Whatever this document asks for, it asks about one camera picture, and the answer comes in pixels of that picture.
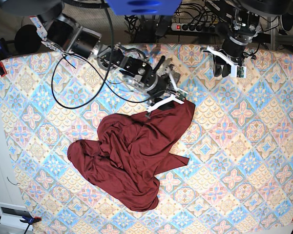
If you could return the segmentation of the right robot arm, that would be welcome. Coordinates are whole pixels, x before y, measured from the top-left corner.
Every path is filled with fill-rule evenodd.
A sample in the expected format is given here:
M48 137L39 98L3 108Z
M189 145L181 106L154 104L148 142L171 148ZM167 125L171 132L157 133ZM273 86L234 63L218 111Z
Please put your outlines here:
M180 78L169 60L162 56L155 67L149 57L137 48L125 48L120 43L101 43L102 35L81 26L63 13L64 4L84 8L107 9L106 3L85 3L74 0L0 0L0 8L17 16L29 16L42 43L48 48L88 62L94 58L101 69L119 69L126 85L148 95L147 114L156 109L171 108L174 102L183 104L186 92L177 86Z

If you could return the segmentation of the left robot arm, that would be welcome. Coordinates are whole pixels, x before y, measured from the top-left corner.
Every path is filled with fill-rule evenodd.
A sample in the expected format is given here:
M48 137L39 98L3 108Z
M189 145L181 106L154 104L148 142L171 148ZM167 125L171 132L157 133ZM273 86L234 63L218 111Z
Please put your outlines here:
M260 20L278 20L267 32L282 27L290 31L293 26L293 0L208 0L206 7L219 18L215 33L223 39L221 48L209 46L215 77L245 78L246 59L256 59L257 51L247 52L246 47L258 36Z

